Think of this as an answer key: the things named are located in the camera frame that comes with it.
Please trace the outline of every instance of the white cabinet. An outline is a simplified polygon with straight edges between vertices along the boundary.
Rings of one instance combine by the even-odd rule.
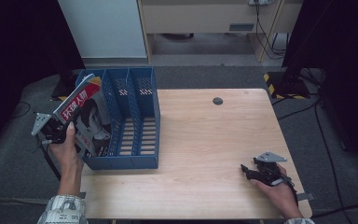
[[[137,0],[59,3],[82,58],[146,58]]]
[[[249,6],[244,0],[141,0],[141,2],[147,34],[255,32],[256,7]],[[278,5],[274,2],[260,7],[258,19],[265,29],[272,25]]]

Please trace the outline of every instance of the book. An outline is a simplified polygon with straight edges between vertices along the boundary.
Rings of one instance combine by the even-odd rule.
[[[73,118],[77,144],[92,156],[106,156],[111,139],[110,118],[101,83],[100,77],[85,76],[53,112],[62,123],[77,116]]]

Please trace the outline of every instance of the human hand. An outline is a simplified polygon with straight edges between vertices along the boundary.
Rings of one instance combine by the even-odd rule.
[[[277,163],[277,165],[281,173],[286,175],[286,170],[281,167],[280,164]],[[250,181],[267,195],[272,204],[281,211],[285,219],[303,217],[297,207],[293,192],[287,184],[282,182],[277,186],[270,187],[255,179],[251,179]]]
[[[72,166],[82,166],[83,162],[78,158],[76,152],[76,131],[71,121],[66,130],[66,139],[62,144],[50,144],[48,148],[60,164],[62,169]]]
[[[66,139],[62,144],[50,144],[48,148],[61,166],[61,182],[58,194],[78,196],[80,192],[81,171],[83,161],[76,152],[76,131],[71,121],[66,130]]]

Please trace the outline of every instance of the table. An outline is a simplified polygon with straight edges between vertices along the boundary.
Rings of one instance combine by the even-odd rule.
[[[288,160],[282,166],[297,193],[304,191],[265,90],[158,90],[158,100],[159,168],[94,172],[85,165],[87,218],[279,218],[240,168],[255,169],[253,157],[266,151]],[[299,208],[311,216],[308,201]]]

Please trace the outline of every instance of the blue file organizer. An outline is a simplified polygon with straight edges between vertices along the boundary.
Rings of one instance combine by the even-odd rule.
[[[102,78],[102,90],[111,120],[108,155],[83,161],[91,170],[157,169],[160,114],[153,67],[85,69]]]

